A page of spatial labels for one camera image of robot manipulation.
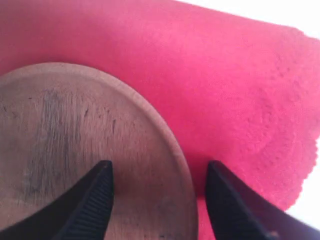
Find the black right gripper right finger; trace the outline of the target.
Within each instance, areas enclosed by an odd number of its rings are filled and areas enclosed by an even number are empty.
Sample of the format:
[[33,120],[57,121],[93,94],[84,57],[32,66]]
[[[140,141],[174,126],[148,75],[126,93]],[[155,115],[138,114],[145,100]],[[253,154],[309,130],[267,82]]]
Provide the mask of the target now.
[[207,165],[205,203],[217,240],[318,240],[319,230],[260,196],[219,161]]

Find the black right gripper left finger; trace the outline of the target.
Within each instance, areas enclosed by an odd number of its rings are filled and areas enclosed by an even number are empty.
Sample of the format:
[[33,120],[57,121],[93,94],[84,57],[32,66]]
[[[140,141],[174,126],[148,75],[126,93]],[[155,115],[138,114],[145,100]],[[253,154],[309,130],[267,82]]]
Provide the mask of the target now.
[[102,240],[114,204],[113,164],[98,162],[51,204],[1,230],[2,240]]

